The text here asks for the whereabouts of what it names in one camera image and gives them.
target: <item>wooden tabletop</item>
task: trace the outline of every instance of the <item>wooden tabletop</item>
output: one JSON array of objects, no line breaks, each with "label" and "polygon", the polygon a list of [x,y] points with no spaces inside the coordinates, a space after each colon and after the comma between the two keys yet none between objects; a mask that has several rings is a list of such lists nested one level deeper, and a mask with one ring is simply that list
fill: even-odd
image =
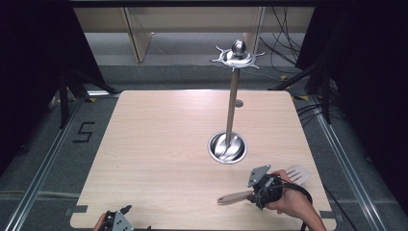
[{"label": "wooden tabletop", "polygon": [[[107,210],[133,205],[125,217],[135,228],[184,230],[298,230],[301,220],[260,211],[249,201],[217,199],[246,187],[250,170],[302,165],[303,185],[317,211],[331,211],[292,99],[285,91],[239,90],[233,131],[247,143],[246,157],[223,165],[209,155],[211,136],[225,131],[228,90],[125,91],[117,101],[71,225],[90,228]],[[333,230],[336,221],[325,218]]]}]

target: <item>spatula handle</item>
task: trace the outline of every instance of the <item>spatula handle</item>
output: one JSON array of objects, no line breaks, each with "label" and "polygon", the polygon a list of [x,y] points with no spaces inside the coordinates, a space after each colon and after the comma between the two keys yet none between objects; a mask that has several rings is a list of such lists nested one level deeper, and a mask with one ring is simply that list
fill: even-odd
[{"label": "spatula handle", "polygon": [[249,195],[252,195],[253,191],[237,192],[232,194],[227,194],[218,199],[219,205],[232,204],[241,200],[245,200]]}]

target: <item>round metal base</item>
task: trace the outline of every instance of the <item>round metal base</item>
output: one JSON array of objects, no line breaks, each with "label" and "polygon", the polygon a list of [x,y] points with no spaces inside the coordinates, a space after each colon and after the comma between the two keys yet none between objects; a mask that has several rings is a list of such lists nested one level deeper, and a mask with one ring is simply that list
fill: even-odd
[{"label": "round metal base", "polygon": [[208,142],[208,152],[217,162],[231,165],[241,161],[246,155],[246,142],[238,134],[233,133],[230,145],[225,143],[225,132],[213,135]]}]

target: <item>slotted spatula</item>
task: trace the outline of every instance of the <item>slotted spatula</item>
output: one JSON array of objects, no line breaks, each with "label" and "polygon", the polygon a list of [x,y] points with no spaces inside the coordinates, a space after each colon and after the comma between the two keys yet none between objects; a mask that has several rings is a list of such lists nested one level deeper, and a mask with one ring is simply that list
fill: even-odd
[{"label": "slotted spatula", "polygon": [[[302,185],[310,177],[310,173],[306,171],[302,166],[293,166],[286,169],[289,179],[297,185]],[[237,192],[227,194],[218,199],[219,205],[229,205],[242,200],[245,200],[249,195],[252,195],[253,191]]]}]

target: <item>hand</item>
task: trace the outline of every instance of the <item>hand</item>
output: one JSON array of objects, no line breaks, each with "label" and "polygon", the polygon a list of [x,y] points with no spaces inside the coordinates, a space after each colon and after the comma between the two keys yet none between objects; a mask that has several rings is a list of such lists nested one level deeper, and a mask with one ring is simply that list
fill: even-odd
[{"label": "hand", "polygon": [[93,227],[92,231],[98,231],[98,229],[101,227],[103,221],[105,220],[105,216],[106,216],[105,213],[101,215],[98,222],[95,224],[95,227]]},{"label": "hand", "polygon": [[[279,175],[284,181],[292,182],[285,170],[277,170],[272,174]],[[291,217],[300,218],[311,230],[326,230],[315,208],[302,192],[284,188],[282,197],[268,203],[266,208],[277,210],[278,214],[285,213]]]}]

